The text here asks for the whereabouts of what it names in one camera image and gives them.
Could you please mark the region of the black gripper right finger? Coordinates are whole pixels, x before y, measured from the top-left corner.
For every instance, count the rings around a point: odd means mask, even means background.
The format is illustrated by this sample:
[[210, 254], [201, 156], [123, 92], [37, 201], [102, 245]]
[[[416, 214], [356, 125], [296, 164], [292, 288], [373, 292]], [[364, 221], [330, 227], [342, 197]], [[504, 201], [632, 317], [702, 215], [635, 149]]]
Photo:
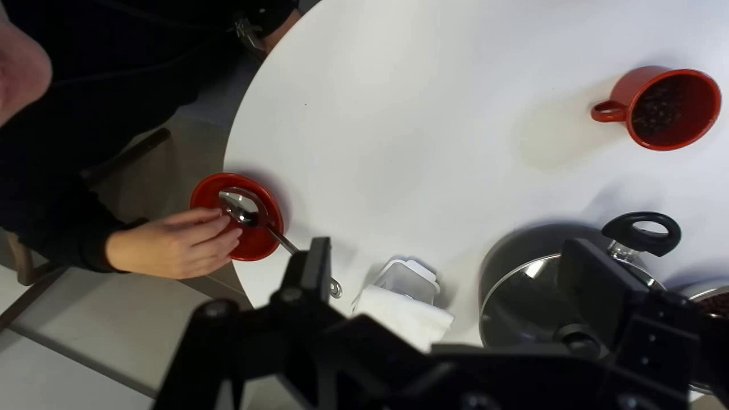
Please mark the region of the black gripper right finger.
[[649, 286], [588, 239], [568, 239], [560, 250], [559, 285], [596, 338], [616, 352], [635, 311], [684, 308], [667, 288]]

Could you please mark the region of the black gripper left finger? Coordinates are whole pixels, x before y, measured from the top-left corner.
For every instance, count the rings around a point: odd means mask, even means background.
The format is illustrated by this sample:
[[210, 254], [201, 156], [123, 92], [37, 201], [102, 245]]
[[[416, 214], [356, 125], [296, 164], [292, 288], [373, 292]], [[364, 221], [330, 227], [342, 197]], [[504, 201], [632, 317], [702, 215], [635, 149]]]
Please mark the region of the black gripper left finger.
[[290, 334], [322, 334], [333, 326], [330, 308], [330, 239], [314, 237], [307, 250], [296, 250], [274, 294], [279, 326]]

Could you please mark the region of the person's hand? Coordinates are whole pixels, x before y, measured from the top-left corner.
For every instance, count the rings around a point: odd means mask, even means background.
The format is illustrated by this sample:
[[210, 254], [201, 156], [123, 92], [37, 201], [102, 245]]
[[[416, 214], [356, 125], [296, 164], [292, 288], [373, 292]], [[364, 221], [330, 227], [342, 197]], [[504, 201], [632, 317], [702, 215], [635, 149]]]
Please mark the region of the person's hand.
[[241, 230], [217, 207], [172, 214], [114, 231], [108, 262], [125, 273], [190, 279], [218, 271], [239, 245]]

